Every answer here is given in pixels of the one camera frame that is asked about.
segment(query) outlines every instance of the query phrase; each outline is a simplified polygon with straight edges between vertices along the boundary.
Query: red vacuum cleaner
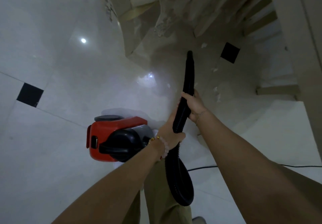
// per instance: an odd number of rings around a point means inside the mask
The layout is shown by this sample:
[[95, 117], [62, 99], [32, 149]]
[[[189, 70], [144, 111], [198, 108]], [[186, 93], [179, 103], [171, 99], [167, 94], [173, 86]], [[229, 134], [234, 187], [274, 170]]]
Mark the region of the red vacuum cleaner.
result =
[[[183, 91], [194, 94], [195, 68], [192, 51], [188, 51]], [[173, 122], [173, 131], [180, 133], [190, 115], [187, 100], [181, 98]], [[126, 162], [147, 146], [154, 136], [147, 121], [140, 117], [123, 118], [116, 115], [95, 117], [87, 128], [86, 147], [93, 159], [107, 162]], [[182, 206], [188, 206], [194, 199], [194, 187], [190, 175], [179, 158], [178, 144], [165, 159], [167, 182], [174, 199]]]

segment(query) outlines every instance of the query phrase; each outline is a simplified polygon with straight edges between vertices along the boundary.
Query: olive green pants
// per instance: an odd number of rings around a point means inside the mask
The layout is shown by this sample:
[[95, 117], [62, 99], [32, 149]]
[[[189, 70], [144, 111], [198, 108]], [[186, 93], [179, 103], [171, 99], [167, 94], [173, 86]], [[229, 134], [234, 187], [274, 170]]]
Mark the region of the olive green pants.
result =
[[[154, 165], [144, 182], [150, 224], [192, 224], [190, 206], [179, 205], [170, 192], [164, 159]], [[140, 223], [140, 192], [122, 224]]]

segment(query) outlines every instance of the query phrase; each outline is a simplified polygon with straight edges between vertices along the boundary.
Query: red plastic casing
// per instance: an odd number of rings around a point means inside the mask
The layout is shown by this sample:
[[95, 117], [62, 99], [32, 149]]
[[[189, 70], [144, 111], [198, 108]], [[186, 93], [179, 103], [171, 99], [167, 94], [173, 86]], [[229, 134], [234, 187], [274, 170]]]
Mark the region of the red plastic casing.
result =
[[[102, 154], [99, 152], [99, 145], [107, 140], [112, 132], [118, 129], [126, 129], [139, 125], [147, 125], [147, 120], [141, 117], [134, 116], [117, 121], [98, 121], [94, 122], [87, 128], [86, 148], [90, 149], [90, 155], [97, 161], [115, 162], [109, 154]], [[97, 137], [97, 148], [90, 147], [92, 136]]]

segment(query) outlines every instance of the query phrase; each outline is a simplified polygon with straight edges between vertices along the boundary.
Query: forearm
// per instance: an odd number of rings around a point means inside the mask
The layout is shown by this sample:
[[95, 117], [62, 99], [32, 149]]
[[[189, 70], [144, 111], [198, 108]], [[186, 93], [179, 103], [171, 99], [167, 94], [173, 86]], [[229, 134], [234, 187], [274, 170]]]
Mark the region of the forearm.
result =
[[258, 223], [264, 218], [271, 223], [279, 215], [282, 221], [288, 214], [298, 221], [305, 219], [302, 213], [319, 216], [276, 165], [211, 112], [200, 117], [198, 127], [247, 222]]
[[83, 193], [53, 223], [121, 223], [163, 152], [163, 143], [149, 144]]

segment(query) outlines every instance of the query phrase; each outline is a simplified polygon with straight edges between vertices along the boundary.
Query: person's left hand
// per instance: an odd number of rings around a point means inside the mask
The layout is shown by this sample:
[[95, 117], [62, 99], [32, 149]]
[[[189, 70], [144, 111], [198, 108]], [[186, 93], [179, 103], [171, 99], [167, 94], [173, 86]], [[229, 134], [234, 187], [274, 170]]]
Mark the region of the person's left hand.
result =
[[174, 133], [172, 129], [177, 110], [178, 106], [176, 106], [172, 111], [167, 122], [162, 127], [160, 127], [157, 134], [157, 136], [164, 138], [164, 140], [168, 143], [169, 149], [173, 149], [179, 142], [181, 142], [185, 138], [185, 133]]

